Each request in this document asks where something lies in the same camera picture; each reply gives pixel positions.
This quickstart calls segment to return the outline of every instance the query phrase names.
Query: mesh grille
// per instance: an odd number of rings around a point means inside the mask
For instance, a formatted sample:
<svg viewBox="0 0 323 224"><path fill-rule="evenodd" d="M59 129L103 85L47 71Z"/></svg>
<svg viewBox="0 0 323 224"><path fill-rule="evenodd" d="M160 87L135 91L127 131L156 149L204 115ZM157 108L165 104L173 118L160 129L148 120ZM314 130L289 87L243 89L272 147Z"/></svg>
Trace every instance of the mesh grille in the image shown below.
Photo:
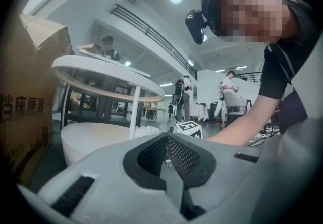
<svg viewBox="0 0 323 224"><path fill-rule="evenodd" d="M166 154L166 138L162 138L138 155L138 164L146 171L160 176L160 169Z"/></svg>
<svg viewBox="0 0 323 224"><path fill-rule="evenodd" d="M178 175L183 177L193 171L201 162L200 155L168 136L168 155Z"/></svg>

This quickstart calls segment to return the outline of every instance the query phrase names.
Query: white pillar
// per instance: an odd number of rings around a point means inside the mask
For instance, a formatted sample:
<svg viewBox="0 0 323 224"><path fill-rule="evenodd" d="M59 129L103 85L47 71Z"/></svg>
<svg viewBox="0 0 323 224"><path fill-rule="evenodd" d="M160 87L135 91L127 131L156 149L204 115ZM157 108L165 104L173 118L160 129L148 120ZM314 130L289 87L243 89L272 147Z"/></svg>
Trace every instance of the white pillar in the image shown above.
<svg viewBox="0 0 323 224"><path fill-rule="evenodd" d="M129 140L132 140L135 138L140 90L141 90L141 88L139 86L136 86L135 96L133 99L132 113L131 113Z"/></svg>

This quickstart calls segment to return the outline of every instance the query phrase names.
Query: floor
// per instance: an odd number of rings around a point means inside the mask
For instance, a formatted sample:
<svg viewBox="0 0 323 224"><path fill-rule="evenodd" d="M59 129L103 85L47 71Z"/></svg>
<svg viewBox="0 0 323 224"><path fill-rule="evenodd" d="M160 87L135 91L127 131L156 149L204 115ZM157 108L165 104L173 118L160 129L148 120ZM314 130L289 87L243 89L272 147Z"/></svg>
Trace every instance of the floor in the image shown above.
<svg viewBox="0 0 323 224"><path fill-rule="evenodd" d="M220 124L210 123L209 121L198 123L202 125L204 139L207 139L220 131ZM54 134L52 145L44 154L43 159L39 163L29 184L29 189L34 193L37 193L47 181L67 167L64 160L60 136L60 121L53 120L53 125ZM170 126L175 126L175 121L173 121L173 118L163 122L142 120L141 126L153 126L159 128L161 132L166 132L169 130ZM176 207L179 207L178 204L180 202L182 189L178 189L178 187L182 186L182 180L177 172L173 169L168 169L163 165L160 177L166 180L168 191L171 191L172 189L178 191L177 193L171 193L171 201Z"/></svg>

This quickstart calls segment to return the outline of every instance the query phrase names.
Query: person wearing backpack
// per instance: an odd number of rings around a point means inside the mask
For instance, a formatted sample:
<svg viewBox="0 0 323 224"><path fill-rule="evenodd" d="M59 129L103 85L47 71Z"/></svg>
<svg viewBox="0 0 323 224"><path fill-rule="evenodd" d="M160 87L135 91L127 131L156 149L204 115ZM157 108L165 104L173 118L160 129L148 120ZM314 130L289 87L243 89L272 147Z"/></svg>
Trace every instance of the person wearing backpack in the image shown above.
<svg viewBox="0 0 323 224"><path fill-rule="evenodd" d="M267 123L288 83L303 66L322 30L309 0L201 0L212 32L230 41L240 37L269 45L259 96L251 110L209 141L243 146ZM280 111L280 131L307 118L296 92L288 95Z"/></svg>
<svg viewBox="0 0 323 224"><path fill-rule="evenodd" d="M172 104L176 105L176 123L180 123L182 115L182 107L184 106L185 122L190 121L190 95L192 90L192 82L190 77L185 75L175 83L175 93L173 95Z"/></svg>

